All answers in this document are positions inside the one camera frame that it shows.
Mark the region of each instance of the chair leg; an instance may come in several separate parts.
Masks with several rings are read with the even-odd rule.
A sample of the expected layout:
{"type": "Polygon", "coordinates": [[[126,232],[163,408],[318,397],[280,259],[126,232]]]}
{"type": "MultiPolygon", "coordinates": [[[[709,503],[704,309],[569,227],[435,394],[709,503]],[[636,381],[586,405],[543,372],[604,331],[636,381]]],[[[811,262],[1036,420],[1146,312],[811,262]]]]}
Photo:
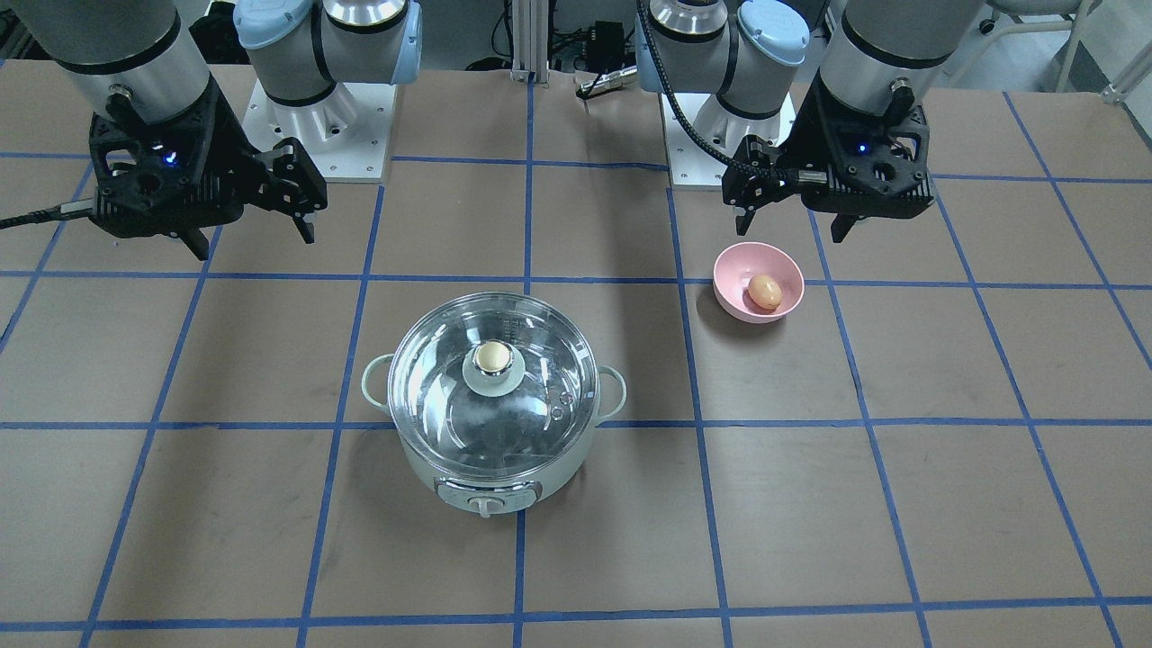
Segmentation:
{"type": "Polygon", "coordinates": [[[1056,92],[1063,92],[1068,85],[1068,75],[1073,71],[1073,59],[1076,58],[1076,48],[1079,47],[1084,23],[1087,22],[1087,9],[1091,5],[1092,0],[1081,0],[1081,6],[1076,9],[1076,17],[1073,20],[1073,33],[1068,37],[1064,61],[1060,66],[1060,77],[1056,80],[1056,92]]]}
{"type": "Polygon", "coordinates": [[[961,78],[964,78],[964,75],[967,75],[968,71],[970,69],[972,69],[972,66],[976,65],[976,61],[978,61],[980,59],[980,56],[983,56],[984,53],[987,52],[988,48],[992,47],[992,45],[995,44],[995,42],[999,40],[1006,33],[1009,33],[1009,32],[1005,31],[1005,30],[998,30],[998,31],[993,32],[992,36],[988,36],[987,38],[985,38],[984,43],[980,44],[980,48],[977,50],[975,54],[972,54],[971,56],[969,56],[969,59],[967,61],[964,61],[964,65],[960,66],[960,69],[957,69],[956,71],[954,71],[954,73],[952,73],[949,75],[949,77],[952,80],[952,83],[955,84],[961,78]]]}
{"type": "Polygon", "coordinates": [[[1005,36],[1008,36],[1009,33],[1036,33],[1036,32],[1041,32],[1041,31],[1068,31],[1070,29],[1074,29],[1074,23],[1069,23],[1067,21],[1052,21],[1052,22],[1041,22],[1041,23],[1018,23],[1018,24],[1002,25],[999,29],[996,29],[996,31],[991,37],[988,37],[987,39],[984,40],[984,45],[982,45],[980,50],[978,52],[976,52],[976,55],[973,55],[972,58],[968,59],[968,61],[964,62],[964,65],[961,66],[961,68],[958,70],[956,70],[956,71],[952,73],[952,75],[949,75],[950,78],[952,78],[952,83],[955,84],[956,81],[958,81],[960,78],[963,78],[963,76],[965,74],[968,74],[968,71],[972,68],[972,66],[976,63],[976,61],[979,60],[979,58],[983,56],[984,53],[988,51],[988,47],[992,47],[993,43],[995,43],[1000,38],[1003,38],[1005,36]]]}

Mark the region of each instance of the cable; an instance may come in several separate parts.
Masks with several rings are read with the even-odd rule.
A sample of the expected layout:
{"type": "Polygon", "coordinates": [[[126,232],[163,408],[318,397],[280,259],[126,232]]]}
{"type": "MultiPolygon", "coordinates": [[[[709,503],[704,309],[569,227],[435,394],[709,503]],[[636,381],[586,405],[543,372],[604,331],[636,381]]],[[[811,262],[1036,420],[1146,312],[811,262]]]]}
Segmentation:
{"type": "Polygon", "coordinates": [[[30,211],[24,216],[14,216],[12,218],[0,218],[0,229],[7,229],[9,227],[16,227],[17,225],[35,225],[37,223],[51,223],[53,220],[61,220],[60,208],[48,208],[38,209],[36,211],[30,211]]]}
{"type": "Polygon", "coordinates": [[[689,140],[691,140],[692,143],[696,144],[702,151],[707,153],[710,157],[712,157],[720,164],[728,167],[735,167],[736,171],[740,171],[741,173],[760,178],[770,176],[780,182],[788,181],[787,175],[782,173],[780,169],[752,166],[750,164],[744,164],[742,161],[732,159],[730,157],[725,155],[723,151],[720,151],[714,146],[712,146],[711,144],[708,144],[708,142],[704,137],[702,137],[700,134],[697,133],[695,128],[692,128],[692,123],[688,120],[688,116],[684,115],[684,111],[680,108],[680,101],[676,100],[676,95],[672,91],[672,84],[668,82],[668,74],[664,69],[664,61],[660,60],[660,52],[657,51],[655,40],[652,38],[652,25],[650,24],[650,17],[646,3],[647,0],[636,0],[636,13],[637,16],[639,17],[641,30],[644,33],[644,40],[647,42],[649,52],[651,52],[652,54],[652,63],[655,67],[655,74],[658,77],[660,77],[660,89],[668,98],[668,104],[672,106],[672,113],[673,115],[675,115],[676,121],[680,122],[680,126],[683,127],[684,133],[688,134],[689,140]]]}
{"type": "Polygon", "coordinates": [[[54,208],[38,209],[24,216],[0,218],[0,229],[8,229],[18,225],[36,225],[37,223],[52,223],[53,220],[73,220],[92,216],[96,201],[92,198],[76,201],[73,203],[59,204],[54,208]]]}
{"type": "Polygon", "coordinates": [[[505,56],[507,59],[511,58],[511,31],[508,28],[508,18],[511,14],[511,0],[505,0],[503,12],[500,13],[500,17],[497,18],[497,23],[492,25],[492,35],[488,36],[488,45],[492,45],[492,51],[497,53],[498,56],[505,56]],[[505,30],[508,31],[508,53],[505,54],[500,50],[497,50],[497,29],[500,28],[500,23],[505,24],[505,30]]]}

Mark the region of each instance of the pot handle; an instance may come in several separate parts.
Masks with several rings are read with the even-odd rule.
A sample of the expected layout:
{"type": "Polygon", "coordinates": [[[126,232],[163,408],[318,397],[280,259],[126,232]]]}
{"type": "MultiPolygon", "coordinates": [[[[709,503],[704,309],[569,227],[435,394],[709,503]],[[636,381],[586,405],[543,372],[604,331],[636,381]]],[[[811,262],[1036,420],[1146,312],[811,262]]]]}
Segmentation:
{"type": "Polygon", "coordinates": [[[612,419],[616,414],[620,414],[620,410],[624,408],[624,402],[628,401],[628,383],[624,382],[624,377],[620,375],[620,371],[616,371],[612,367],[601,364],[596,368],[596,372],[611,376],[620,383],[620,402],[617,402],[616,406],[612,408],[612,412],[608,412],[607,414],[597,413],[596,419],[593,419],[593,428],[604,423],[608,419],[612,419]]]}
{"type": "Polygon", "coordinates": [[[367,367],[364,368],[364,375],[361,376],[361,393],[364,394],[364,400],[369,401],[372,405],[372,407],[376,407],[377,409],[384,412],[385,414],[391,414],[388,406],[376,400],[374,398],[372,398],[370,393],[367,393],[367,383],[372,378],[372,374],[376,371],[377,367],[385,364],[387,362],[392,362],[392,357],[394,355],[396,354],[386,353],[380,357],[377,357],[372,362],[369,362],[367,367]]]}

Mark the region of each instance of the egg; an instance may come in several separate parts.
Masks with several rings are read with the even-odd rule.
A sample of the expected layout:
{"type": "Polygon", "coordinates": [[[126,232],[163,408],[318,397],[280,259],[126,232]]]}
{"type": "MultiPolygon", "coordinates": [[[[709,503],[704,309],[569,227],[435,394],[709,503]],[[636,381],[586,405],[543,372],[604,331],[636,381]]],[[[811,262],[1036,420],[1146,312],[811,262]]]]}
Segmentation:
{"type": "Polygon", "coordinates": [[[780,284],[767,274],[757,274],[748,282],[748,296],[764,310],[775,310],[785,299],[780,284]]]}

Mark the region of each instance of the metal frame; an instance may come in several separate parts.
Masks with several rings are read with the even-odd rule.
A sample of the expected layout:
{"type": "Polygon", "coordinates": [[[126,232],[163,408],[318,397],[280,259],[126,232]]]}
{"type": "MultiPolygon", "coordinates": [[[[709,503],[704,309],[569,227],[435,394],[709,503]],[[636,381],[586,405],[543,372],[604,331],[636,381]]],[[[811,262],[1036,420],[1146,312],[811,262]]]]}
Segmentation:
{"type": "Polygon", "coordinates": [[[511,78],[548,82],[548,0],[511,0],[511,78]]]}
{"type": "MultiPolygon", "coordinates": [[[[396,89],[386,83],[346,83],[356,104],[356,122],[308,152],[328,182],[379,182],[388,156],[396,89]]],[[[244,112],[244,134],[252,145],[270,150],[288,134],[272,130],[271,106],[260,82],[244,112]]]]}

